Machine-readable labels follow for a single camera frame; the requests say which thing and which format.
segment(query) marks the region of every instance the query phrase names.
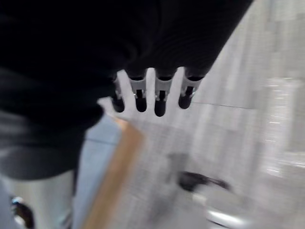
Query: gray tiled floor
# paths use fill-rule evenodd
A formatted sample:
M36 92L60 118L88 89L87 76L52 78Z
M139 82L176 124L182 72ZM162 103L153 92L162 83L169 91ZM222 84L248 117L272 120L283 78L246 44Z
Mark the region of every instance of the gray tiled floor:
M146 144L110 228L207 228L173 182L183 169L229 181L265 228L305 228L304 61L305 1L257 0L188 110L177 105L183 69L162 118L153 113L153 70L145 113L120 73L126 111L101 104L142 130Z

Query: person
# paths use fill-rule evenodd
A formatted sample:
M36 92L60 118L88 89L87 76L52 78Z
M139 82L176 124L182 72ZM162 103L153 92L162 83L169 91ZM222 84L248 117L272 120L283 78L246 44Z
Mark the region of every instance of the person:
M119 70L211 68L252 0L2 0L0 174L77 170Z

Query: black sleeve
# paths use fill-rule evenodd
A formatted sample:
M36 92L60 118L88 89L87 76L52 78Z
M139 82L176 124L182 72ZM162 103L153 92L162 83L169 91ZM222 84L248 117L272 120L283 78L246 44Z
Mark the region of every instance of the black sleeve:
M0 173L77 167L85 131L114 93L109 75L144 55L161 27L157 0L1 1Z

